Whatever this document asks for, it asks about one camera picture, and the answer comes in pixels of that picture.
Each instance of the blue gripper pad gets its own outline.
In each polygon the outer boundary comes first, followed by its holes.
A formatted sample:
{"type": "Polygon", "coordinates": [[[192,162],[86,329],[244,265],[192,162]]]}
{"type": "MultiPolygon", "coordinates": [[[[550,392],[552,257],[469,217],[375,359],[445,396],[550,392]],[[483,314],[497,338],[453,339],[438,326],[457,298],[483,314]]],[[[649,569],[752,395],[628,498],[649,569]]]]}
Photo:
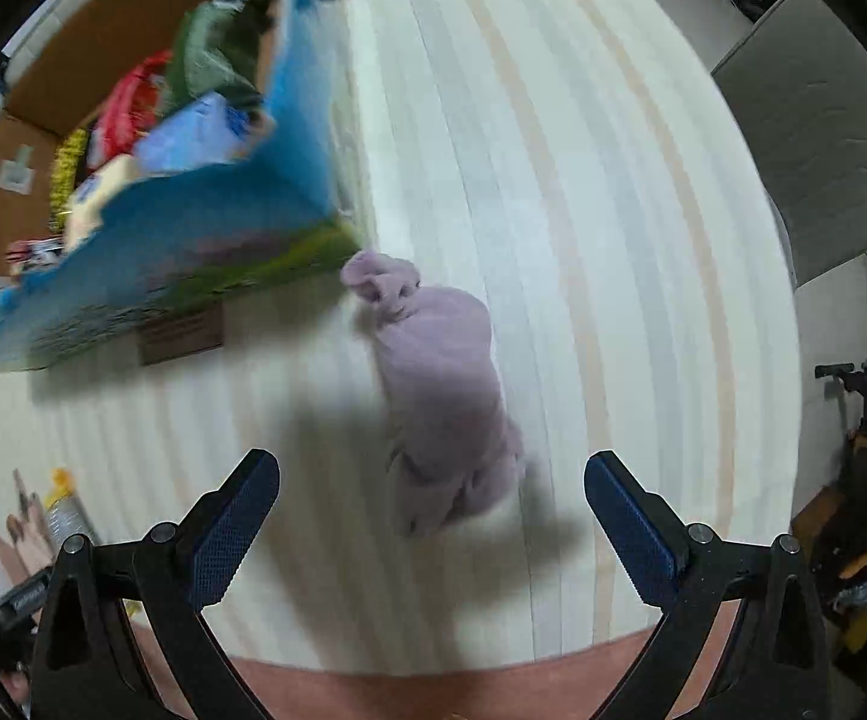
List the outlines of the blue gripper pad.
{"type": "Polygon", "coordinates": [[[210,495],[224,493],[230,497],[192,553],[187,600],[197,611],[222,600],[260,525],[273,508],[280,493],[276,458],[261,449],[252,450],[223,488],[210,495]],[[252,464],[252,469],[246,469],[242,479],[236,479],[245,464],[252,464]],[[238,488],[227,488],[237,481],[238,488]]]}
{"type": "Polygon", "coordinates": [[[643,603],[665,610],[677,594],[676,560],[637,503],[635,496],[646,493],[642,488],[629,490],[631,482],[640,487],[612,452],[600,452],[587,461],[583,475],[587,503],[643,603]],[[619,464],[617,472],[611,464],[619,464]],[[629,477],[626,483],[617,475],[620,471],[629,477]]]}

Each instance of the rolled purple towel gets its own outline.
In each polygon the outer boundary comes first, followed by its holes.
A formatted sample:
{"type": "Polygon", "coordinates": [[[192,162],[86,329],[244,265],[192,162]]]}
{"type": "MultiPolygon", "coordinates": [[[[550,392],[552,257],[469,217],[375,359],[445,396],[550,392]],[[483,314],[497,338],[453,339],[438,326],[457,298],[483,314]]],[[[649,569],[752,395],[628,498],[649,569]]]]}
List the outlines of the rolled purple towel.
{"type": "Polygon", "coordinates": [[[412,263],[368,250],[340,277],[375,320],[397,429],[390,473],[398,527],[423,536],[485,512],[523,478],[523,441],[490,359],[486,306],[463,290],[421,287],[412,263]]]}

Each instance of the white tablecloth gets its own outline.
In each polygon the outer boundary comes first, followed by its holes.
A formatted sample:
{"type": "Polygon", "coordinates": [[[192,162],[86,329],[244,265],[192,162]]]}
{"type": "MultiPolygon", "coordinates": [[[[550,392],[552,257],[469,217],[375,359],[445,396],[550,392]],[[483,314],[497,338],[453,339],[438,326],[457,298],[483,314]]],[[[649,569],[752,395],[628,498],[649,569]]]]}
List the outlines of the white tablecloth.
{"type": "Polygon", "coordinates": [[[10,470],[69,466],[97,530],[178,519],[252,446],[281,500],[208,610],[235,654],[392,674],[575,652],[656,619],[595,526],[612,448],[684,521],[769,542],[796,472],[790,281],[753,162],[653,0],[351,0],[376,245],[490,308],[531,471],[487,517],[404,541],[385,407],[334,276],[226,306],[219,350],[140,368],[120,338],[0,376],[10,470]]]}

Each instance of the brown box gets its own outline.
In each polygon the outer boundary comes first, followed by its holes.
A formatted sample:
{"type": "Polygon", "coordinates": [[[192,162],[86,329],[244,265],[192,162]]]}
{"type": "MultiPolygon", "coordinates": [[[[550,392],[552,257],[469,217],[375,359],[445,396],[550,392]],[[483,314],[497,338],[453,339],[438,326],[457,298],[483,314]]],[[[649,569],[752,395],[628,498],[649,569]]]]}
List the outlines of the brown box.
{"type": "Polygon", "coordinates": [[[57,144],[129,69],[169,47],[182,15],[204,0],[91,0],[17,81],[0,115],[0,166],[31,146],[29,194],[0,189],[0,275],[6,248],[49,235],[49,174],[57,144]]]}

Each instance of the yellow cap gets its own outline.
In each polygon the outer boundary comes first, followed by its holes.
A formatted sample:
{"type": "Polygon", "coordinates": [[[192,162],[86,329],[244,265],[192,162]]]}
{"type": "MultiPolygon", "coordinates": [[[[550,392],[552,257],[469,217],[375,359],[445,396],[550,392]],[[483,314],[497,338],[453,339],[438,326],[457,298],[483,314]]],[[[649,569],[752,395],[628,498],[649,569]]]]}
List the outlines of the yellow cap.
{"type": "Polygon", "coordinates": [[[72,495],[76,485],[73,483],[73,474],[67,469],[53,469],[50,471],[50,480],[53,487],[49,493],[46,493],[46,498],[43,499],[43,506],[49,509],[61,498],[66,498],[67,495],[72,495]]]}

